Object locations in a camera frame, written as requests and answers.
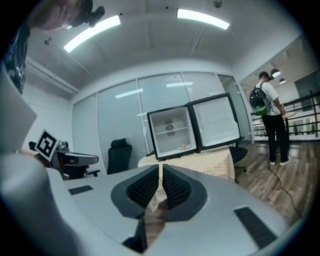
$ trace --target railing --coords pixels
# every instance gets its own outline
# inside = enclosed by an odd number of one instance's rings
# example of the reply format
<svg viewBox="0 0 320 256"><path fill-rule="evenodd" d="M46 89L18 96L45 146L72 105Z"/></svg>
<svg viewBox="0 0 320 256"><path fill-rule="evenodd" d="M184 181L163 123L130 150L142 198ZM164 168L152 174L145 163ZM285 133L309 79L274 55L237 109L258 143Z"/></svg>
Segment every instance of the railing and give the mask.
<svg viewBox="0 0 320 256"><path fill-rule="evenodd" d="M320 120L320 103L318 103L316 99L316 97L319 96L320 91L313 93L310 90L309 95L283 104L286 115L288 116L288 118L285 118L283 121L291 142L320 141L318 134L320 132L320 121L318 121ZM253 113L251 114L251 118L255 141L268 140L262 118L253 115Z"/></svg>

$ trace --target man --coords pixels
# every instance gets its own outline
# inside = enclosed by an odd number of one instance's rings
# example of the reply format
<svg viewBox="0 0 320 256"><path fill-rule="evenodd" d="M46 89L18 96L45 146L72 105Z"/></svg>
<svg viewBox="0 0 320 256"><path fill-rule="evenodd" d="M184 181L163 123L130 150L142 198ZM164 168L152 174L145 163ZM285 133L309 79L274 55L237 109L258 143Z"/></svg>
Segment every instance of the man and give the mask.
<svg viewBox="0 0 320 256"><path fill-rule="evenodd" d="M260 87L266 94L266 98L271 104L269 111L262 116L263 124L265 126L265 131L268 136L269 152L270 152L270 165L274 166L276 161L276 150L277 144L275 141L275 133L279 138L280 143L280 166L285 166L290 162L288 157L289 151L289 135L286 132L286 127L282 115L286 111L281 107L279 102L279 95L273 86L269 83L271 80L267 72L263 71L259 75L259 83L256 85L257 88Z"/></svg>
<svg viewBox="0 0 320 256"><path fill-rule="evenodd" d="M100 6L92 12L93 0L43 0L23 22L4 55L4 64L17 90L22 94L26 80L28 39L32 29L53 31L71 29L82 23L94 27L105 14ZM21 152L35 156L37 152L22 148Z"/></svg>

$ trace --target sneaker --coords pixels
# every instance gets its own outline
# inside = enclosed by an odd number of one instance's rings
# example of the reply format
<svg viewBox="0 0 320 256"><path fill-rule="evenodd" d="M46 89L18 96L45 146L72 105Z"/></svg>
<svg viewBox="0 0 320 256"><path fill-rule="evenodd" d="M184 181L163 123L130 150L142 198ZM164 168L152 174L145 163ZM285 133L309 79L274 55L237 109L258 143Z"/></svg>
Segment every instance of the sneaker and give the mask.
<svg viewBox="0 0 320 256"><path fill-rule="evenodd" d="M280 166L285 166L290 162L290 157L288 156L288 161L280 162Z"/></svg>

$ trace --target wooden floor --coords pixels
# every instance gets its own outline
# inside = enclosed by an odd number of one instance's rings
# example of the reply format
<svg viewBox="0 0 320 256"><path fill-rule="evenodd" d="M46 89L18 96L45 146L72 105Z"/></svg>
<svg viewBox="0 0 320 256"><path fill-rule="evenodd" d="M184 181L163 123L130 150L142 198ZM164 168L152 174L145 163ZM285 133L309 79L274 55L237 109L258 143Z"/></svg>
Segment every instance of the wooden floor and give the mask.
<svg viewBox="0 0 320 256"><path fill-rule="evenodd" d="M265 143L247 145L246 157L237 166L247 167L247 172L235 170L239 185L257 198L272 206L287 221L293 225L299 216L293 208L289 195L280 186L278 178L269 170ZM286 166L279 166L280 154L272 170L280 177L282 186L291 194L298 212L305 216L314 198L316 184L320 179L320 143L290 144L289 156L291 162ZM145 228L148 245L157 238L165 223L163 216L168 210L166 201L152 212L145 211Z"/></svg>

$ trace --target black backpack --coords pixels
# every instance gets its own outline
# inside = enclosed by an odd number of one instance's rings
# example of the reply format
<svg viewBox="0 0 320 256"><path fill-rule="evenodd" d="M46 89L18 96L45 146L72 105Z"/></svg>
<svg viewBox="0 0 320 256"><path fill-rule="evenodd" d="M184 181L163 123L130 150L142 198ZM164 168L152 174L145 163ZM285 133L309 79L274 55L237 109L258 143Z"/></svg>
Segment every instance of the black backpack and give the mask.
<svg viewBox="0 0 320 256"><path fill-rule="evenodd" d="M263 82L260 84L259 88L255 86L249 96L252 112L256 116L264 116L272 108L266 93L261 89L262 84Z"/></svg>

